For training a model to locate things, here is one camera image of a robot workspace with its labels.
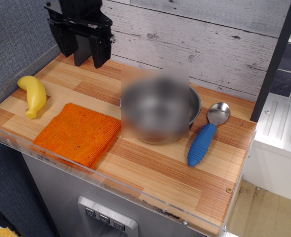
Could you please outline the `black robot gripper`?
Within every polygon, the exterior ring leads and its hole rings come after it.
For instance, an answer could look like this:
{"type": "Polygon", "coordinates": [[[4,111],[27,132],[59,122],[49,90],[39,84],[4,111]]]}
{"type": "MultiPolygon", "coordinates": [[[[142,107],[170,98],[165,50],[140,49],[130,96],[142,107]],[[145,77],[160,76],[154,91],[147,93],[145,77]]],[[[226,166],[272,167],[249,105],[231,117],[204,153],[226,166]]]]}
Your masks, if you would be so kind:
{"type": "Polygon", "coordinates": [[[101,11],[101,0],[47,1],[49,27],[60,49],[66,56],[78,50],[76,35],[89,35],[94,67],[100,68],[111,56],[115,35],[111,33],[112,20],[101,11]]]}

